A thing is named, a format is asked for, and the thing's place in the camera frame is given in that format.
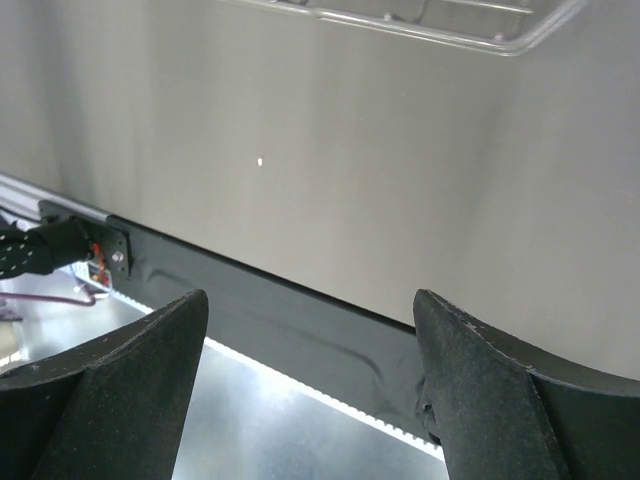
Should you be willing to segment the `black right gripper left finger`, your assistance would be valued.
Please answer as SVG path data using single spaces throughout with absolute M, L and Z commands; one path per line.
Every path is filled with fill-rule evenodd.
M 194 290 L 2 374 L 2 478 L 171 478 L 207 324 Z

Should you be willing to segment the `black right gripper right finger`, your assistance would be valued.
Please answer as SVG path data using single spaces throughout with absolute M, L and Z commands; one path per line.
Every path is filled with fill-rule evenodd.
M 636 479 L 639 383 L 547 352 L 430 290 L 413 302 L 452 479 Z

